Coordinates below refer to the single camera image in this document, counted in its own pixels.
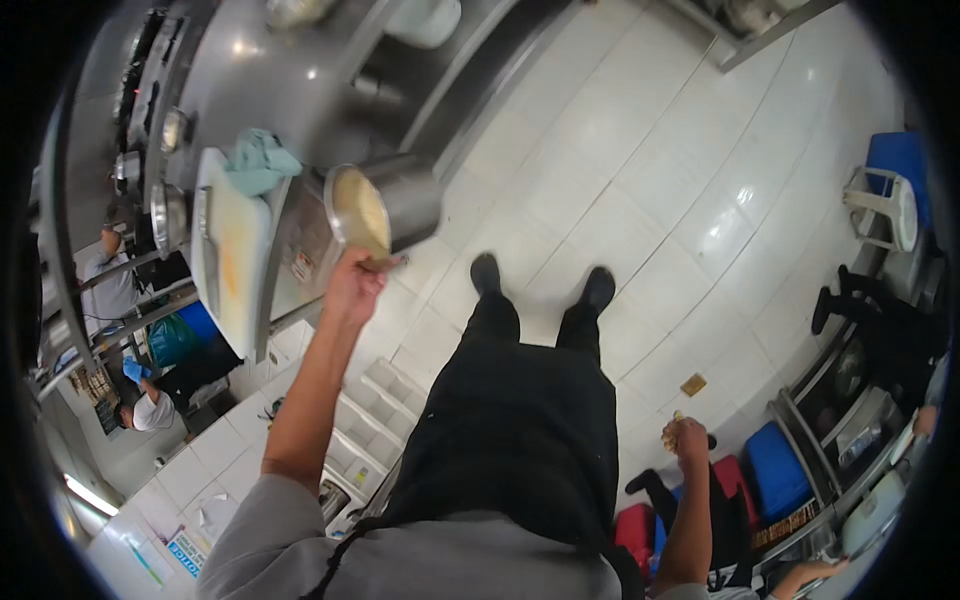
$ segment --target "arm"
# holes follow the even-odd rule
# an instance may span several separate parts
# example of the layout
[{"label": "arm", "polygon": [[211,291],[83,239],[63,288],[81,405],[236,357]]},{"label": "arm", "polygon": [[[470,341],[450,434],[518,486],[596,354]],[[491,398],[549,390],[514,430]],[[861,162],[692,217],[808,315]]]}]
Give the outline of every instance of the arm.
[{"label": "arm", "polygon": [[671,428],[675,430],[677,458],[684,473],[684,496],[660,555],[652,597],[683,584],[705,586],[713,551],[707,430],[694,419],[671,422],[664,430]]},{"label": "arm", "polygon": [[849,563],[850,561],[848,559],[844,559],[834,564],[825,563],[824,561],[810,561],[808,563],[797,564],[790,569],[790,572],[786,574],[783,581],[770,592],[770,596],[776,600],[793,600],[793,597],[797,595],[797,592],[800,591],[800,588],[805,584],[815,579],[832,577],[846,568]]},{"label": "arm", "polygon": [[154,384],[150,383],[146,377],[140,377],[140,387],[147,393],[147,398],[156,406],[156,402],[160,399],[160,390],[155,388]]},{"label": "arm", "polygon": [[330,276],[324,310],[300,372],[267,437],[261,473],[283,475],[316,495],[324,469],[333,413],[357,337],[386,282],[358,263],[370,253],[347,248]]}]

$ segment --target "stainless steel pot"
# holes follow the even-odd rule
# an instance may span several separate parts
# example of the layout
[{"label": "stainless steel pot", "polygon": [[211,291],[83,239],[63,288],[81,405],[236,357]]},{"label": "stainless steel pot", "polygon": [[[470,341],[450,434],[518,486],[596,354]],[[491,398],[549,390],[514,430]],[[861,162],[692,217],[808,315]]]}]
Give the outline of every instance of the stainless steel pot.
[{"label": "stainless steel pot", "polygon": [[171,183],[155,183],[150,190],[150,221],[160,258],[166,260],[189,235],[186,200]]},{"label": "stainless steel pot", "polygon": [[342,244],[358,239],[365,225],[358,214],[336,209],[334,182],[356,169],[376,190],[388,228],[389,254],[396,254],[433,235],[440,224],[444,191],[426,161],[413,155],[379,158],[361,165],[330,169],[324,181],[324,205],[333,235]]}]

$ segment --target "black shoe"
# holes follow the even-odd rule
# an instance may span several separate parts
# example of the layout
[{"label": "black shoe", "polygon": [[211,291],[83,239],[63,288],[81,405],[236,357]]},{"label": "black shoe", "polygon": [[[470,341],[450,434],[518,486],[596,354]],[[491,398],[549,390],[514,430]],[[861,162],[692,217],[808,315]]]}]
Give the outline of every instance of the black shoe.
[{"label": "black shoe", "polygon": [[817,298],[817,307],[813,309],[813,321],[810,322],[810,331],[813,335],[820,335],[824,331],[824,325],[827,324],[827,318],[830,316],[830,301],[833,300],[833,294],[826,285],[820,288],[820,296]]},{"label": "black shoe", "polygon": [[616,282],[613,280],[613,273],[607,267],[593,267],[590,275],[587,277],[587,284],[584,285],[584,291],[580,294],[578,302],[589,304],[597,309],[597,314],[603,312],[604,308],[613,300],[613,293],[616,292]]},{"label": "black shoe", "polygon": [[651,468],[646,469],[637,477],[634,477],[627,483],[627,487],[623,489],[626,493],[637,493],[640,490],[646,490],[647,486],[652,484],[657,478],[660,477],[657,475],[657,472]]},{"label": "black shoe", "polygon": [[487,292],[500,291],[500,268],[496,265],[493,254],[484,252],[473,259],[473,264],[470,265],[470,281],[480,296]]},{"label": "black shoe", "polygon": [[853,292],[850,281],[850,270],[847,269],[847,265],[840,265],[837,267],[837,279],[840,280],[840,295],[849,296]]}]

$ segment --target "fluorescent light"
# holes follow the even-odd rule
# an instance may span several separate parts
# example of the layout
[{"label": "fluorescent light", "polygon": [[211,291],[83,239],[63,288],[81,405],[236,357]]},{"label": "fluorescent light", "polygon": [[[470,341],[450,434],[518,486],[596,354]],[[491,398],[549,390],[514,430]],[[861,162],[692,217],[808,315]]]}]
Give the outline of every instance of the fluorescent light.
[{"label": "fluorescent light", "polygon": [[80,483],[70,475],[65,473],[63,475],[63,480],[66,482],[67,488],[70,488],[73,493],[92,504],[100,512],[110,516],[116,516],[116,514],[120,512],[115,506],[85,488],[84,484]]}]

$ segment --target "white shelving unit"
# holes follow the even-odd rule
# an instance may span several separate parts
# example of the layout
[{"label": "white shelving unit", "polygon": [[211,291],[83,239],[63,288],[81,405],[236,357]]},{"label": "white shelving unit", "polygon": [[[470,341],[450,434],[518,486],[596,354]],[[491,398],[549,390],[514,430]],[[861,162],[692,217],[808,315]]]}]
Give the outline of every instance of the white shelving unit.
[{"label": "white shelving unit", "polygon": [[327,524],[329,536],[338,537],[348,515],[370,501],[403,454],[425,404],[426,392],[384,358],[341,391],[324,480],[343,489],[350,502]]}]

